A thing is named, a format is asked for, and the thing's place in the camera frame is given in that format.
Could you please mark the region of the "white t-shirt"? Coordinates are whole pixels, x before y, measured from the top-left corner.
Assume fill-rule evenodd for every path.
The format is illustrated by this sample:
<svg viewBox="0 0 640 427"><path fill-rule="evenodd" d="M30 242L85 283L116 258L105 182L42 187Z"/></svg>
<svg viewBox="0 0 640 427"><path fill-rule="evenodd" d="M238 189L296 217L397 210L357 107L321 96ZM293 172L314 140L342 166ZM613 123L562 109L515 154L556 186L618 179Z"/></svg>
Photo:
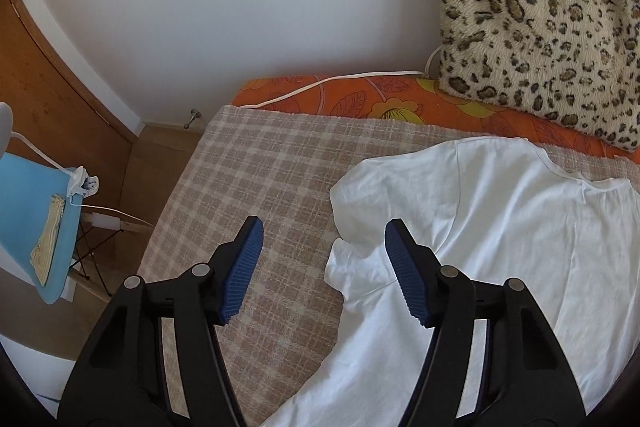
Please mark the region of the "white t-shirt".
<svg viewBox="0 0 640 427"><path fill-rule="evenodd" d="M432 333L410 314L385 251L396 218L473 280L521 279L587 409L638 346L639 195L626 179L590 181L526 140L480 136L361 161L330 199L338 236L324 278L344 299L337 340L270 425L399 423Z"/></svg>

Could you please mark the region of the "yellow cloth on chair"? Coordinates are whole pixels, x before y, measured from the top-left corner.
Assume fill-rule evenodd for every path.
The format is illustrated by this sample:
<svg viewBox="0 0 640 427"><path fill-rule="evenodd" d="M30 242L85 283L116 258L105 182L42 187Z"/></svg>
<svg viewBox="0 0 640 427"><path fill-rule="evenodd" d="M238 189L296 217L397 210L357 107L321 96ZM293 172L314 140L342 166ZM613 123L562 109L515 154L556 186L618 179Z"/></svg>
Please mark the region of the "yellow cloth on chair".
<svg viewBox="0 0 640 427"><path fill-rule="evenodd" d="M58 231L60 231L64 215L64 207L65 199L61 195L54 194L51 196L42 232L30 253L30 265L34 269L36 279L42 286L46 285L51 270L55 245L58 240Z"/></svg>

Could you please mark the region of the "white clip desk lamp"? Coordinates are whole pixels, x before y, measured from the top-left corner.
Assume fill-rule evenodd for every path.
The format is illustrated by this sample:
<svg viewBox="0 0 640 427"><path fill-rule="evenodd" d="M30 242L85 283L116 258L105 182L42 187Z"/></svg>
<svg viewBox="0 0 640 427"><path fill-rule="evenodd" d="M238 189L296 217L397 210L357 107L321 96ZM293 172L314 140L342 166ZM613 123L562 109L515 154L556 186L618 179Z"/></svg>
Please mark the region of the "white clip desk lamp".
<svg viewBox="0 0 640 427"><path fill-rule="evenodd" d="M84 166L77 168L65 168L57 161L49 157L47 154L39 150L25 135L13 130L13 110L9 104L4 102L0 103L0 142L1 150L0 156L3 157L9 144L12 140L20 140L25 144L29 150L38 155L50 166L60 170L62 173L68 176L66 196L71 198L72 196L79 195L82 198L88 198L98 193L100 188L100 180L97 176L90 176L87 169Z"/></svg>

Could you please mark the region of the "blue plastic chair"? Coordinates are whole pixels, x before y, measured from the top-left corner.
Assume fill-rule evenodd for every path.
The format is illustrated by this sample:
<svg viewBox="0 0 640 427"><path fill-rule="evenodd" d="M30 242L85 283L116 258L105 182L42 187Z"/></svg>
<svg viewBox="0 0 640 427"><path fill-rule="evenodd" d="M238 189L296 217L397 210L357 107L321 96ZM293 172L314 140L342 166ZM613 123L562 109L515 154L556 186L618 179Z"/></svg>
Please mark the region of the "blue plastic chair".
<svg viewBox="0 0 640 427"><path fill-rule="evenodd" d="M32 286L44 303L65 295L80 216L92 208L82 197L64 199L47 280L40 283L30 255L46 226L52 197L66 197L68 176L21 156L1 158L1 271Z"/></svg>

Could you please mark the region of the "metal door stopper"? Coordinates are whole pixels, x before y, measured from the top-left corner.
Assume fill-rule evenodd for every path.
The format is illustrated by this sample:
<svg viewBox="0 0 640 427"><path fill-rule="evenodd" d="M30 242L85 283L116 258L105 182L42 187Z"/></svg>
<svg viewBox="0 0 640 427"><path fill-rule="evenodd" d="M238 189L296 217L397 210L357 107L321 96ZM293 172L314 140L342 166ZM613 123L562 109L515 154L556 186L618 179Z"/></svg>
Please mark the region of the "metal door stopper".
<svg viewBox="0 0 640 427"><path fill-rule="evenodd" d="M183 125L183 128L186 130L189 130L192 127L192 124L194 124L194 121L200 119L201 117L202 117L201 112L195 108L192 108L190 112L190 117L188 121Z"/></svg>

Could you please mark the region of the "wooden door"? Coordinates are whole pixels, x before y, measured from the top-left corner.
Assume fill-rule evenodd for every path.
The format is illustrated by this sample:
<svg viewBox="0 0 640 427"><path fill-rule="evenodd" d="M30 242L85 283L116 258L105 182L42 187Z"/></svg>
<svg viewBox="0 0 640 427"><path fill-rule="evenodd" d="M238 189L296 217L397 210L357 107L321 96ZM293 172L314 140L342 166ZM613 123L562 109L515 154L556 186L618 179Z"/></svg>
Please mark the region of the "wooden door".
<svg viewBox="0 0 640 427"><path fill-rule="evenodd" d="M86 88L40 31L23 0L1 0L1 100L14 129L64 167L100 179L91 204L117 207L137 137Z"/></svg>

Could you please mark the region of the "orange floral bed sheet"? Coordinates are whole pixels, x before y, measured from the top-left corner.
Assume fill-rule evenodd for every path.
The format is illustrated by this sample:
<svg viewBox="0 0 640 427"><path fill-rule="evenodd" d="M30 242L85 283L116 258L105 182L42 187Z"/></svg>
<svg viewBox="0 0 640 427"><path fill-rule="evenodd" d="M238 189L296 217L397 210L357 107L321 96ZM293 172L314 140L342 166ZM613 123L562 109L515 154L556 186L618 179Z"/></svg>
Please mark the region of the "orange floral bed sheet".
<svg viewBox="0 0 640 427"><path fill-rule="evenodd" d="M591 156L623 156L602 141L516 110L460 100L439 90L434 80L416 76L335 79L317 76L260 78L245 83L234 106L258 105L281 113L349 118L395 119L410 124L488 133L556 145Z"/></svg>

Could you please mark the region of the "leopard print cushion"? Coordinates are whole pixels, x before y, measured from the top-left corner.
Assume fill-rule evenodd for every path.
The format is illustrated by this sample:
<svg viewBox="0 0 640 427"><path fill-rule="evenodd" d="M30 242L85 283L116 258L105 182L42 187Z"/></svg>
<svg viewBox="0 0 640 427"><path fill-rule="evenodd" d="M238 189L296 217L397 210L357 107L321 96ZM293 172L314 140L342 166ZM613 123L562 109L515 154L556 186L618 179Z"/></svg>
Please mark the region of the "leopard print cushion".
<svg viewBox="0 0 640 427"><path fill-rule="evenodd" d="M439 0L438 83L632 152L639 0Z"/></svg>

